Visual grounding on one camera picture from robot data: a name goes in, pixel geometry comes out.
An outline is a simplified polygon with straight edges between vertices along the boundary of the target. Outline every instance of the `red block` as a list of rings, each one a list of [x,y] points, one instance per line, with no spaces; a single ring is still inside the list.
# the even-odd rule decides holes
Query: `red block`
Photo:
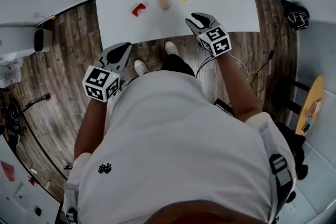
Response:
[[[35,181],[35,178],[32,176],[31,178],[28,178],[28,181],[32,184],[32,185],[35,185],[36,184],[36,181]]]
[[[143,5],[142,3],[140,3],[140,4],[139,4],[139,5],[132,11],[132,13],[133,13],[136,17],[138,17],[138,16],[139,16],[138,11],[141,10],[141,9],[146,9],[146,6]]]
[[[14,166],[3,161],[1,161],[1,166],[9,182],[15,181]]]

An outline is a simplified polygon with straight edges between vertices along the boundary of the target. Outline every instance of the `white shoe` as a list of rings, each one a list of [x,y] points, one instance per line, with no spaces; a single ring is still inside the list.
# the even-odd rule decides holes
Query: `white shoe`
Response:
[[[168,55],[170,55],[170,54],[179,55],[179,53],[177,51],[177,47],[171,41],[166,41],[166,43],[164,44],[164,48],[166,49],[166,52],[167,52]]]
[[[138,73],[139,76],[145,75],[149,73],[145,63],[141,60],[135,60],[134,61],[134,68],[135,71]]]

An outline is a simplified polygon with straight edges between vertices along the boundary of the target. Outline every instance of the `white t-shirt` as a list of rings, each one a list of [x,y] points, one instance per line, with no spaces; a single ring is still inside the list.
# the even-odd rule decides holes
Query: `white t-shirt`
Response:
[[[80,223],[141,224],[166,205],[197,199],[267,221],[271,169],[257,131],[266,121],[294,178],[288,144],[267,113],[243,123],[210,104],[200,82],[183,73],[134,80],[115,103],[102,143],[73,164],[68,182],[79,184]]]

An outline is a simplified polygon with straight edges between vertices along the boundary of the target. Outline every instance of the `black logo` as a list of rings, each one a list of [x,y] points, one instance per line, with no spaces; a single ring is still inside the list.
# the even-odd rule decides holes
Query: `black logo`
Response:
[[[85,85],[85,88],[86,88],[86,93],[88,94],[88,96],[104,101],[103,92],[101,90],[87,86],[87,85]]]
[[[220,42],[214,43],[214,49],[216,55],[219,55],[223,52],[230,50],[229,41],[227,38],[221,40]]]
[[[102,173],[108,174],[112,170],[111,166],[112,165],[109,164],[109,163],[107,163],[107,165],[105,165],[105,164],[100,165],[99,169],[98,169],[98,173],[99,174],[102,174]]]
[[[208,44],[207,42],[205,42],[202,39],[201,39],[201,42],[203,44],[203,48],[212,54],[212,50],[211,50],[210,44]]]
[[[86,83],[103,88],[107,78],[109,77],[109,74],[110,73],[106,71],[94,68],[86,80]]]
[[[209,37],[211,41],[215,41],[219,38],[226,36],[226,34],[221,30],[220,27],[211,29],[209,32],[206,32],[206,35]]]
[[[117,90],[119,89],[119,80],[118,78],[111,84],[108,86],[108,88],[106,89],[106,96],[107,99],[109,99],[111,97],[111,95],[113,95]]]

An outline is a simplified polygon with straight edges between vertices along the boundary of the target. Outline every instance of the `black pants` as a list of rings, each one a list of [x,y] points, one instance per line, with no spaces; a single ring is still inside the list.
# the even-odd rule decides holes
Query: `black pants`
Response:
[[[185,73],[193,77],[195,76],[193,69],[185,63],[181,57],[175,54],[171,54],[166,57],[161,70]]]

